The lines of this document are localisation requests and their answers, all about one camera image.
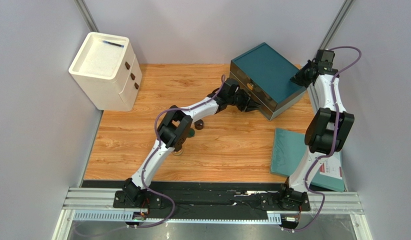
white wall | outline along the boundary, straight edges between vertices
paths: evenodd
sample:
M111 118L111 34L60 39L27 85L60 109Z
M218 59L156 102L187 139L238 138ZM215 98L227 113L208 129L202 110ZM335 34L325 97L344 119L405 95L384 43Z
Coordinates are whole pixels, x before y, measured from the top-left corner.
M343 0L85 0L102 33L126 36L140 63L223 63L266 42L314 56Z
M68 73L88 33L73 0L0 1L0 240L52 237L100 112Z
M411 0L356 1L330 47L360 48L340 94L355 123L343 148L374 239L411 239ZM336 50L339 69L357 57Z

teal box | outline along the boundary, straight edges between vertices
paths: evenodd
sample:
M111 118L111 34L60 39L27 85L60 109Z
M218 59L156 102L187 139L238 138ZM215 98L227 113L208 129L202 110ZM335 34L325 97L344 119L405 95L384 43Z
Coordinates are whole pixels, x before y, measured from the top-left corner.
M304 134L280 128L275 129L272 160L270 164L271 174L288 177L294 173L306 151L304 139ZM334 153L332 162L337 160L339 161L339 165L341 166L339 152ZM320 173L320 171L316 173L315 177L312 179L311 184L337 192L345 191L345 183L343 181L343 178L338 179L332 176L323 175Z
M290 81L299 69L266 43L234 58L229 77L261 104L259 111L272 120L298 102L306 88Z

white label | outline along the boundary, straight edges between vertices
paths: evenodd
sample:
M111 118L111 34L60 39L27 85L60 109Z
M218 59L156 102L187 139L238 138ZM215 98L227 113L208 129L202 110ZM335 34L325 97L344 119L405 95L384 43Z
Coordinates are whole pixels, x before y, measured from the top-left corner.
M330 157L329 159L325 160L319 167L319 174L335 179L343 179L342 165L340 164L340 160L335 157Z

white drawer cabinet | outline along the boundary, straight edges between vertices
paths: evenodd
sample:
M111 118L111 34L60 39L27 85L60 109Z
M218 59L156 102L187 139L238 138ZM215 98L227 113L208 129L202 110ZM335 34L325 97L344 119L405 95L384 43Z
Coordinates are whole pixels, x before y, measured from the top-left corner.
M91 32L69 73L100 110L130 111L142 72L127 37Z

wood grain surface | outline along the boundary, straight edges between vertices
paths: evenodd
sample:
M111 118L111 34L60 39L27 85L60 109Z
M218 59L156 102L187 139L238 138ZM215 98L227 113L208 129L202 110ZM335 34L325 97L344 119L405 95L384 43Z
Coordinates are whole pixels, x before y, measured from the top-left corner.
M154 120L171 105L185 107L205 98L229 75L229 64L145 64L132 111L105 111L84 179L125 180L137 171L156 139ZM234 106L205 117L204 129L170 155L155 181L283 182L270 174L275 128L305 133L314 114L309 96L268 121L260 112Z

